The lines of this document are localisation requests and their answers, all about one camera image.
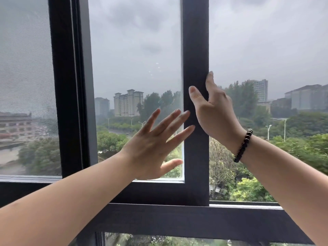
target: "right arm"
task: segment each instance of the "right arm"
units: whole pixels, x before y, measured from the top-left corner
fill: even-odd
[[[246,131],[234,114],[231,98],[214,83],[212,72],[206,88],[209,101],[194,86],[189,89],[199,123],[236,155]],[[327,245],[328,176],[254,135],[241,161],[316,246]]]

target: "cloudy sky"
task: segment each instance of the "cloudy sky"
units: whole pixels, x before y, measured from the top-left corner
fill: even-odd
[[[181,90],[179,0],[89,0],[95,97]],[[47,0],[0,0],[0,111],[54,104]],[[269,99],[328,84],[328,0],[210,0],[210,70]]]

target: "forearm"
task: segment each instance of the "forearm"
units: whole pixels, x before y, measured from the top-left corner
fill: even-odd
[[[328,176],[256,136],[241,161],[317,246],[326,245]]]
[[[0,245],[68,245],[134,180],[133,172],[117,154],[3,207],[0,220],[6,227]]]

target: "skin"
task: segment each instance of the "skin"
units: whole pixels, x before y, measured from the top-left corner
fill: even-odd
[[[231,98],[210,72],[209,100],[189,88],[204,131],[236,154],[246,131],[239,124]],[[66,246],[84,226],[134,179],[155,179],[182,160],[162,164],[165,157],[194,130],[190,126],[168,141],[189,112],[177,110],[153,130],[156,110],[120,153],[0,209],[0,245]],[[269,142],[252,136],[242,162],[281,204],[317,246],[328,241],[328,176]]]
[[[246,131],[239,124],[232,101],[210,72],[206,79],[209,100],[189,88],[198,121],[204,131],[237,154]],[[254,135],[241,161],[284,208],[316,246],[328,242],[328,176]]]

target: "left hand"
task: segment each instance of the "left hand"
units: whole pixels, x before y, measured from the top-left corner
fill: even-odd
[[[181,110],[175,110],[151,130],[159,113],[158,108],[120,151],[120,154],[129,158],[136,171],[136,179],[157,179],[181,165],[183,163],[181,159],[173,159],[165,163],[163,161],[195,129],[195,126],[191,125],[168,140],[188,119],[190,112],[185,111],[180,115]]]

